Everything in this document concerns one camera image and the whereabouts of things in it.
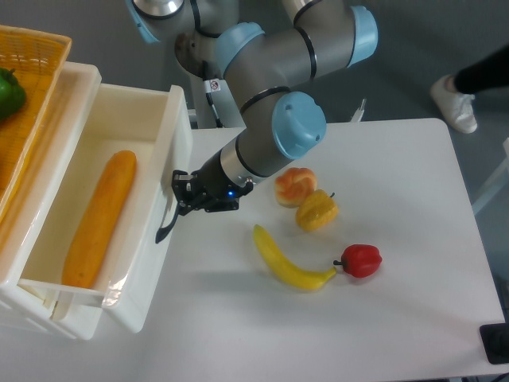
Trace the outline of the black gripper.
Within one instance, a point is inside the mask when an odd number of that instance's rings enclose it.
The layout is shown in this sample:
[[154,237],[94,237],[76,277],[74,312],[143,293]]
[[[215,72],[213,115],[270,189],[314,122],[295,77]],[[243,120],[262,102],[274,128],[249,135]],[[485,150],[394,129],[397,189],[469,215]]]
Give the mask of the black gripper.
[[193,173],[174,170],[171,187],[177,199],[176,214],[186,216],[200,209],[205,212],[237,210],[239,199],[253,190],[254,183],[247,180],[243,185],[236,185],[219,161],[207,161]]

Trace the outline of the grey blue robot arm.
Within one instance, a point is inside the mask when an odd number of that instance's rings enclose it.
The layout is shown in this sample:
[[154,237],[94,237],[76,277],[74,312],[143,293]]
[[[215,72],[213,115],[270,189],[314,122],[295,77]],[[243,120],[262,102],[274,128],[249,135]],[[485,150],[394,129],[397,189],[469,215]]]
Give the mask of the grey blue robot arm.
[[176,212],[236,210],[261,181],[303,157],[324,139],[324,112],[296,90],[308,80],[351,67],[376,50],[373,14],[342,1],[286,1],[291,27],[267,35],[239,19],[237,1],[129,1],[127,7],[147,42],[173,27],[184,30],[187,71],[204,82],[223,80],[244,129],[200,169],[177,170],[172,189]]

